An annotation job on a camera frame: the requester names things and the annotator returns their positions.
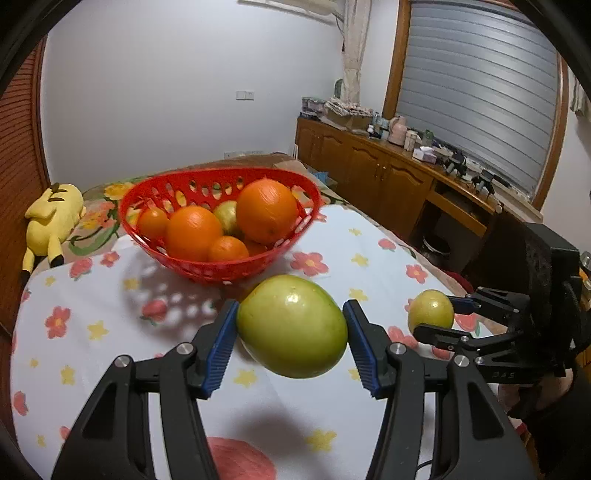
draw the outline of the green fruit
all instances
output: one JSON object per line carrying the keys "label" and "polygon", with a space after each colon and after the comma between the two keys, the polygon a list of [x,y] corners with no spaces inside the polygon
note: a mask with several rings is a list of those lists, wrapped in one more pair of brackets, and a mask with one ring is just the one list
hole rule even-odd
{"label": "green fruit", "polygon": [[408,330],[412,333],[420,323],[452,328],[453,305],[444,293],[425,290],[413,300],[408,309]]}
{"label": "green fruit", "polygon": [[293,275],[267,278],[241,303],[238,333],[272,372],[311,378],[333,368],[347,347],[342,312],[317,284]]}
{"label": "green fruit", "polygon": [[227,200],[214,208],[213,214],[222,224],[223,234],[242,238],[242,232],[236,223],[236,201]]}

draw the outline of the yellow plush toy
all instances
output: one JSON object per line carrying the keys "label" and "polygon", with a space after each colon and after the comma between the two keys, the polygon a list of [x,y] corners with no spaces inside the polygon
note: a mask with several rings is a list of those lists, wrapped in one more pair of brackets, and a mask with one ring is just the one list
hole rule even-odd
{"label": "yellow plush toy", "polygon": [[61,243],[86,213],[82,194],[74,185],[54,183],[25,212],[27,251],[22,259],[24,280],[33,272],[35,257],[48,257],[52,267],[63,265]]}

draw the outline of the fruit basket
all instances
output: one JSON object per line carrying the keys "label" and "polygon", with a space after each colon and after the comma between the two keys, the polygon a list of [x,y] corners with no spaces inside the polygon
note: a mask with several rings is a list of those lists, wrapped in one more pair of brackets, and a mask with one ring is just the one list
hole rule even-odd
{"label": "fruit basket", "polygon": [[[298,200],[299,217],[291,233],[279,240],[272,249],[254,257],[231,262],[193,262],[172,258],[166,254],[163,243],[141,236],[127,221],[130,210],[145,209],[150,202],[167,212],[168,217],[187,205],[213,210],[226,200],[236,200],[245,186],[263,178],[276,180],[292,192],[303,193],[313,202],[313,207],[311,211],[306,211]],[[138,183],[121,200],[119,218],[125,231],[138,245],[165,267],[197,282],[227,283],[260,273],[285,254],[310,227],[311,219],[316,217],[321,206],[318,187],[297,173],[276,168],[216,168],[164,173]]]}

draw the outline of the metal screw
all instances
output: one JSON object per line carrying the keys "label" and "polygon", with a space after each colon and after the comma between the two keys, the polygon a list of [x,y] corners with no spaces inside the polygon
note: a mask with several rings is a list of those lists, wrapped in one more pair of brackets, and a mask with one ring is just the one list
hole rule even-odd
{"label": "metal screw", "polygon": [[406,353],[406,350],[406,345],[403,345],[401,343],[393,343],[392,345],[390,345],[390,351],[394,355],[404,355]]}
{"label": "metal screw", "polygon": [[467,367],[470,365],[470,359],[464,355],[456,355],[453,362],[459,367]]}
{"label": "metal screw", "polygon": [[125,368],[129,365],[129,363],[131,362],[131,358],[129,358],[127,355],[121,355],[118,356],[115,359],[115,362],[113,362],[115,364],[115,366],[117,368]]}
{"label": "metal screw", "polygon": [[192,351],[193,351],[193,345],[190,343],[181,343],[177,347],[177,353],[180,353],[181,355],[188,355]]}

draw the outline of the small green fruit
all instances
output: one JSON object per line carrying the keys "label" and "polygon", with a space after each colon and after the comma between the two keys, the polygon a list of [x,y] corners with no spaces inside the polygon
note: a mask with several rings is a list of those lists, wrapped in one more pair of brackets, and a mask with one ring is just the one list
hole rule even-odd
{"label": "small green fruit", "polygon": [[453,305],[444,293],[438,290],[425,290],[413,300],[408,309],[408,330],[413,333],[414,328],[420,323],[452,328]]}
{"label": "small green fruit", "polygon": [[214,208],[213,214],[222,224],[223,234],[242,238],[242,232],[236,223],[236,201],[227,200]]}

